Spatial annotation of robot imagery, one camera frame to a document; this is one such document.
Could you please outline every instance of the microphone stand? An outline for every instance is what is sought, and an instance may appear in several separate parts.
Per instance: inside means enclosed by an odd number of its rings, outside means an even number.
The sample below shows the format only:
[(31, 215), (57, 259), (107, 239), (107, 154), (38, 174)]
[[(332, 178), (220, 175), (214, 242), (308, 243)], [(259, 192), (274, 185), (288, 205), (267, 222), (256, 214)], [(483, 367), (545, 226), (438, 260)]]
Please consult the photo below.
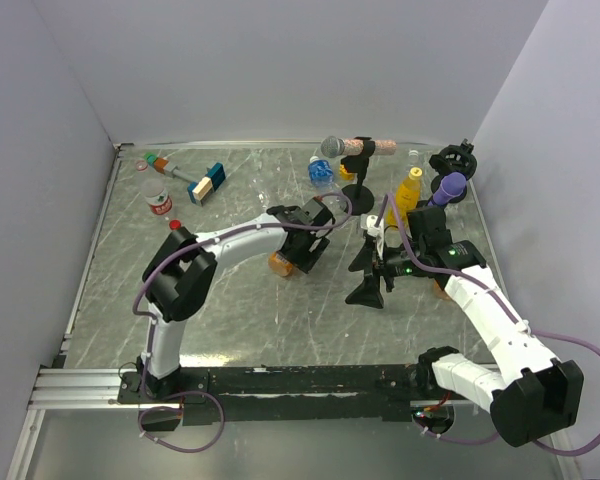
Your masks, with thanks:
[(371, 190), (362, 185), (362, 182), (367, 177), (369, 158), (376, 150), (376, 142), (371, 140), (371, 137), (355, 138), (362, 140), (362, 152), (358, 155), (348, 155), (340, 160), (340, 163), (347, 169), (347, 172), (357, 175), (357, 182), (355, 185), (351, 184), (344, 187), (342, 193), (351, 200), (351, 206), (353, 207), (351, 215), (362, 215), (371, 211), (375, 201)]

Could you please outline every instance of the metal table surface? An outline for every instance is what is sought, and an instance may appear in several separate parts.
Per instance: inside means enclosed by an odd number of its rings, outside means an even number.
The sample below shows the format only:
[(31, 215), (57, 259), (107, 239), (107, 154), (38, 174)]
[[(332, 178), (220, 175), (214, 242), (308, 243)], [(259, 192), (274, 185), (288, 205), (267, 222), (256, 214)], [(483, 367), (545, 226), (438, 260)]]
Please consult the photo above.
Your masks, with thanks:
[[(365, 185), (375, 194), (377, 213), (387, 191), (407, 174), (408, 145), (394, 156), (374, 156)], [(428, 165), (434, 147), (415, 146), (424, 168), (423, 196), (435, 172)], [(134, 317), (131, 303), (141, 274), (168, 234), (153, 218), (133, 179), (134, 162), (146, 152), (168, 157), (182, 170), (202, 177), (221, 162), (227, 180), (208, 203), (190, 203), (186, 183), (165, 178), (178, 218), (192, 232), (225, 228), (250, 220), (269, 205), (302, 205), (315, 190), (309, 182), (309, 157), (317, 145), (253, 145), (237, 148), (139, 148), (124, 146), (97, 233), (94, 255), (81, 292), (66, 366), (115, 368), (143, 348), (146, 319)], [(331, 161), (334, 171), (337, 160)], [(454, 240), (470, 240), (494, 266), (494, 258), (475, 196), (447, 208)], [(478, 333), (453, 302), (438, 299), (430, 279), (400, 278), (385, 308), (344, 303), (362, 280), (347, 267), (362, 245), (357, 222), (334, 231), (331, 245), (308, 274), (275, 275), (266, 256), (254, 257), (224, 272), (203, 309), (188, 323), (182, 364), (344, 365), (413, 362), (432, 346), (451, 345), (480, 363), (492, 358)]]

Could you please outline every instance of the purple microphone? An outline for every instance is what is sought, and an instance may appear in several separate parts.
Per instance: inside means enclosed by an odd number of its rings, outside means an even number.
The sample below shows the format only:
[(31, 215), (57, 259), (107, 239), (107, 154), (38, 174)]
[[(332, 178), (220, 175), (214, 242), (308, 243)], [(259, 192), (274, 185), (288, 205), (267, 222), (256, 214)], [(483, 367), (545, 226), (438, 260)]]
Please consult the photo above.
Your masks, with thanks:
[(455, 198), (459, 195), (462, 195), (464, 189), (467, 186), (467, 179), (460, 172), (453, 172), (447, 175), (440, 182), (440, 186), (436, 193), (433, 194), (431, 200), (429, 200), (429, 205), (437, 205), (439, 207), (444, 207), (449, 200)]

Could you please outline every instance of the robotic arm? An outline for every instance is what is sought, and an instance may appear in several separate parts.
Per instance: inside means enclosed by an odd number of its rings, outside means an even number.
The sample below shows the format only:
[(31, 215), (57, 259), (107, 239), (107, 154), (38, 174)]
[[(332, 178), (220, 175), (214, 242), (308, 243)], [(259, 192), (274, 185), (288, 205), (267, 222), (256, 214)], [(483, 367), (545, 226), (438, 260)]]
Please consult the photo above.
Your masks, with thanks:
[[(317, 198), (302, 208), (277, 206), (244, 224), (215, 232), (192, 234), (180, 227), (169, 235), (142, 275), (146, 279), (169, 255), (194, 243), (216, 239), (174, 261), (151, 283), (146, 297), (150, 311), (158, 318), (151, 345), (147, 391), (156, 398), (173, 393), (180, 370), (180, 346), (186, 320), (204, 304), (213, 280), (226, 268), (258, 254), (278, 252), (302, 272), (309, 272), (327, 248), (327, 234), (292, 228), (255, 228), (221, 240), (222, 234), (248, 225), (286, 224), (324, 226), (335, 222), (329, 209)], [(147, 353), (141, 354), (146, 363)]]
[[(425, 266), (462, 272), (461, 276), (418, 268), (404, 247), (384, 245), (384, 222), (368, 217), (365, 245), (350, 270), (363, 270), (363, 283), (346, 299), (349, 304), (383, 307), (380, 278), (387, 291), (399, 276), (432, 277), (465, 312), (493, 355), (499, 372), (473, 363), (452, 347), (431, 349), (419, 357), (416, 384), (432, 393), (456, 392), (491, 414), (502, 438), (520, 446), (576, 421), (584, 382), (573, 361), (561, 362), (531, 334), (498, 287), (491, 269), (468, 241), (453, 242), (444, 211), (424, 207), (409, 212), (412, 250)], [(517, 323), (503, 310), (504, 305)]]

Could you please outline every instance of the gray wall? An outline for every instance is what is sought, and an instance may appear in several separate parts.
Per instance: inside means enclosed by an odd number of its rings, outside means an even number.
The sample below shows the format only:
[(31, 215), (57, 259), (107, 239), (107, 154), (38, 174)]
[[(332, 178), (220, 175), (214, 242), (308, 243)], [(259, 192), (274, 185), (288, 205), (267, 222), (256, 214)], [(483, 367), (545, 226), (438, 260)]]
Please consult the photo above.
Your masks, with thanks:
[(0, 478), (60, 345), (112, 158), (33, 4), (0, 0)]
[(546, 0), (34, 0), (114, 142), (472, 137)]
[[(600, 1), (549, 2), (475, 138), (476, 183), (511, 296), (532, 325), (600, 346)], [(574, 446), (600, 431), (600, 361)], [(600, 478), (600, 447), (580, 457)]]

